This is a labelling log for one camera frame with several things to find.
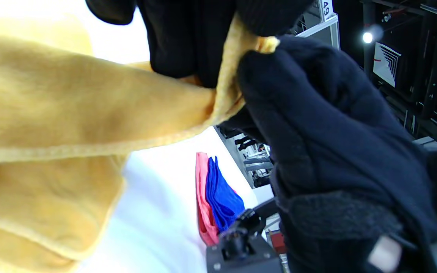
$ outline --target yellow towel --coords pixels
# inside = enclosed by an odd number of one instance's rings
[[[191,138],[244,105],[234,80],[275,38],[231,24],[216,90],[92,57],[78,20],[0,19],[0,271],[66,273],[123,191],[126,155]]]

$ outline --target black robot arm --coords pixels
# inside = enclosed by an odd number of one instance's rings
[[[278,254],[261,236],[266,219],[278,211],[275,198],[245,210],[217,245],[207,247],[208,273],[283,272]]]

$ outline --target blue towel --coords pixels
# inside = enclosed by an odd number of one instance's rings
[[[234,223],[245,207],[242,198],[230,188],[223,178],[218,163],[217,157],[215,157],[215,162],[212,157],[208,159],[205,197],[212,207],[215,223],[221,233]]]

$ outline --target number label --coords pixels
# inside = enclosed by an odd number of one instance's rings
[[[326,17],[330,13],[328,2],[323,2],[323,15]]]
[[[330,17],[335,15],[333,13],[333,3],[332,0],[317,0],[318,7],[321,8],[321,19],[323,21],[328,20]]]

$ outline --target black glove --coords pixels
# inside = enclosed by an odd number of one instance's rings
[[[312,0],[86,0],[102,21],[126,25],[136,6],[148,31],[151,67],[173,78],[198,75],[215,88],[225,38],[237,11],[259,36],[285,33]]]
[[[247,53],[238,79],[253,124],[271,146],[293,271],[377,272],[366,259],[389,234],[412,237],[426,272],[436,270],[427,152],[350,57],[313,39],[284,37],[273,54]]]

